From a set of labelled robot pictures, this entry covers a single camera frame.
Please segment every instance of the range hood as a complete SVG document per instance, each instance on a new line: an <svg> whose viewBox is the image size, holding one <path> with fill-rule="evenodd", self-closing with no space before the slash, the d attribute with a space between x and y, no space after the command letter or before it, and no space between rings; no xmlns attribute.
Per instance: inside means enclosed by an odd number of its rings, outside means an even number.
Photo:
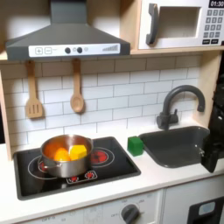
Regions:
<svg viewBox="0 0 224 224"><path fill-rule="evenodd" d="M50 4L51 24L9 40L8 60L130 54L130 43L87 24L87 0L51 0Z"/></svg>

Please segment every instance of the oven knob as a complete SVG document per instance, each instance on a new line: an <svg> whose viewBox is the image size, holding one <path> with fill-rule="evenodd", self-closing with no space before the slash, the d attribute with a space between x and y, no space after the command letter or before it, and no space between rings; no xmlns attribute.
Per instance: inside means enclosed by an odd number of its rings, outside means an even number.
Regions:
<svg viewBox="0 0 224 224"><path fill-rule="evenodd" d="M133 223L139 216L139 210L135 205L128 205L122 210L122 218L126 224Z"/></svg>

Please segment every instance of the cooking pot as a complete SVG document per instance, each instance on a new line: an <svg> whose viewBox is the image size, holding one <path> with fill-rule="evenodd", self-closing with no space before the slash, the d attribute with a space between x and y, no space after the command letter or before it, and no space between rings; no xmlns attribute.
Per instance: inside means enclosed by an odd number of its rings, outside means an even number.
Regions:
<svg viewBox="0 0 224 224"><path fill-rule="evenodd" d="M87 155L74 161L55 161L53 156L58 148L67 151L74 145L84 145ZM54 177L71 178L85 173L90 166L93 142L84 136L64 135L53 137L44 142L40 148L46 171Z"/></svg>

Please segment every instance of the stovetop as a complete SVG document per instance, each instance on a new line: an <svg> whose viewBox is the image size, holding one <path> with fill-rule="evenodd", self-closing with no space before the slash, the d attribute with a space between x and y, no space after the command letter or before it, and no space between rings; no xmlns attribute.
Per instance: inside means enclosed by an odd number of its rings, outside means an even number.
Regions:
<svg viewBox="0 0 224 224"><path fill-rule="evenodd" d="M118 179L126 179L141 173L113 137L94 140L90 169L77 177L55 178L48 174L44 169L40 149L15 153L14 165L17 197L20 200L30 200Z"/></svg>

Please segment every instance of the faucet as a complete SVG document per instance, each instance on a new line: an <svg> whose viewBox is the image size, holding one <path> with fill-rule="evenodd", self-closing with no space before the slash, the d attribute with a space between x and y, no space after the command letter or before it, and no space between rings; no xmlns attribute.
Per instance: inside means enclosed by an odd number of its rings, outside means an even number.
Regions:
<svg viewBox="0 0 224 224"><path fill-rule="evenodd" d="M160 115L157 117L157 126L161 130L168 130L169 124L172 123L178 123L179 117L178 117L178 110L175 109L175 112L173 115L170 114L170 104L172 102L172 99L175 95L182 93L182 92L191 92L197 95L199 99L199 106L198 111L204 112L206 107L206 100L205 96L202 94L202 92L194 87L194 86L179 86L175 87L164 99L164 108L163 111L160 113Z"/></svg>

